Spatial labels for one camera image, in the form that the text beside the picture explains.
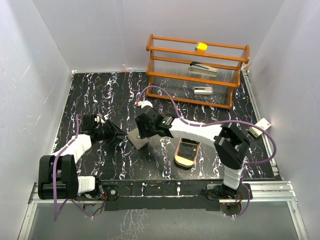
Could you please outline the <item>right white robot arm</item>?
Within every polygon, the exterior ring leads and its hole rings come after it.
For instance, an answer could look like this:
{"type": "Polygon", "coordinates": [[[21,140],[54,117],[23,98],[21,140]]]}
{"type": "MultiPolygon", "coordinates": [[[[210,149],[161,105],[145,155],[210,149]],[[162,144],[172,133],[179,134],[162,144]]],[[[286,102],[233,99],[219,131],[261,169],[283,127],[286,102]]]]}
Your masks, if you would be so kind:
{"type": "Polygon", "coordinates": [[[150,105],[139,107],[135,122],[139,136],[187,139],[214,148],[224,165],[224,177],[218,195],[233,199],[241,192],[241,176],[244,159],[250,141],[236,123],[218,123],[205,126],[195,121],[173,115],[161,115],[150,105]]]}

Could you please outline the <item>black credit card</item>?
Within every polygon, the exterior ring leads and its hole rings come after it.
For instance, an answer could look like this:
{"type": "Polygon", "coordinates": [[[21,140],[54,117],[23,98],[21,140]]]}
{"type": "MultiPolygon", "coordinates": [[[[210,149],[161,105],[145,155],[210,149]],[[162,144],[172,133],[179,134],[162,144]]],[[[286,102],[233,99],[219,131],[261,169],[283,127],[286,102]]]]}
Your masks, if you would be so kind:
{"type": "Polygon", "coordinates": [[[187,144],[187,143],[181,143],[179,146],[179,150],[177,152],[177,156],[193,160],[198,152],[198,146],[195,144],[187,144]]]}

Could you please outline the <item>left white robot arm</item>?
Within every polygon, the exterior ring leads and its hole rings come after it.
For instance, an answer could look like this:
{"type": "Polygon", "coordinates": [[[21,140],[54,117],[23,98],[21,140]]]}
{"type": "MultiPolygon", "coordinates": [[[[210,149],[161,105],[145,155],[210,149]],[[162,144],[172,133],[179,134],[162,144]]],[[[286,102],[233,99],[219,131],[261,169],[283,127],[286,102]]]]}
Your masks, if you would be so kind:
{"type": "Polygon", "coordinates": [[[75,117],[75,135],[58,151],[39,160],[38,197],[41,200],[75,199],[88,195],[97,200],[103,187],[94,175],[79,176],[77,162],[96,142],[111,144],[127,133],[101,114],[86,114],[79,121],[75,117]]]}

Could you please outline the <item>grey card holder wallet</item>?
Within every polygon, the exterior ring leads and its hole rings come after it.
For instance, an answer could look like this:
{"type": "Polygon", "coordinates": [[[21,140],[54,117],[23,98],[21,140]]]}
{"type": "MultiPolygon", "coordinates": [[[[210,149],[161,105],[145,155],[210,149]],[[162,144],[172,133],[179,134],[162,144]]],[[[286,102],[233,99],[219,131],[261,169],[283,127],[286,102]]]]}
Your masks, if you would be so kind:
{"type": "Polygon", "coordinates": [[[150,138],[141,138],[139,134],[139,129],[135,128],[127,133],[128,140],[132,143],[132,145],[137,149],[140,150],[144,146],[146,146],[151,139],[150,138]]]}

